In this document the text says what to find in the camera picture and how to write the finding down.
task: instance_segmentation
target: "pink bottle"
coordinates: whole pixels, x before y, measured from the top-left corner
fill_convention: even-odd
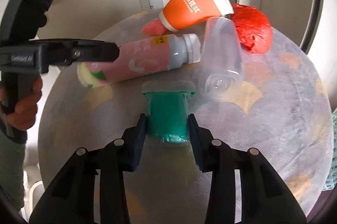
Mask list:
[[[114,62],[80,63],[77,73],[80,82],[94,88],[200,61],[196,34],[158,36],[126,43],[119,49]]]

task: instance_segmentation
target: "orange paper cup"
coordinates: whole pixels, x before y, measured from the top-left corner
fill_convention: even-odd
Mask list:
[[[212,16],[232,14],[229,0],[170,0],[159,14],[161,23],[177,32]]]

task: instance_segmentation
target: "finger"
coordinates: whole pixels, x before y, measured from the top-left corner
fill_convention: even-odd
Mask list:
[[[33,92],[38,93],[42,90],[42,79],[41,76],[39,76],[33,83]]]
[[[0,82],[0,101],[4,101],[6,98],[5,86]]]
[[[16,126],[13,125],[13,126],[18,130],[24,131],[24,130],[28,130],[29,128],[33,127],[34,123],[35,123],[35,118],[33,120],[28,121],[25,124],[19,124],[19,125],[16,125]]]
[[[15,105],[15,112],[20,114],[33,108],[34,105],[40,100],[41,96],[42,92],[39,91],[37,93],[32,93],[29,96],[26,96],[25,98],[21,99]]]
[[[11,113],[7,116],[7,121],[9,124],[12,126],[15,126],[17,124],[24,124],[27,123],[28,121],[32,120],[32,118],[35,117],[37,113],[37,105],[23,113]]]

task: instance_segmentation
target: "tablecloth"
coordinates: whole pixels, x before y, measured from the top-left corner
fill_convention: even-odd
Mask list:
[[[97,39],[121,45],[148,36],[142,26],[158,15],[142,12],[115,24]],[[203,41],[205,23],[177,34],[196,33]],[[243,51],[244,81],[230,102],[209,101],[198,94],[189,100],[199,126],[232,148],[258,148],[286,182],[308,214],[329,172],[333,127],[326,92],[313,64],[286,36],[273,29],[265,54]],[[62,70],[43,110],[39,160],[47,186],[79,147],[94,150],[120,137],[146,112],[142,83],[149,80],[192,80],[198,64],[135,78],[96,89],[83,87],[76,65]],[[190,145],[171,146],[146,139],[136,172],[125,173],[131,222],[203,223],[211,173],[195,165]],[[236,221],[241,215],[240,180],[236,175]],[[96,184],[95,211],[98,211]]]

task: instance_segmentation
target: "yellow label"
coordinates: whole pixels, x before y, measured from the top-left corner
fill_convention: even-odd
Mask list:
[[[154,45],[162,45],[162,44],[167,44],[169,39],[167,36],[158,36],[153,39],[153,44]]]

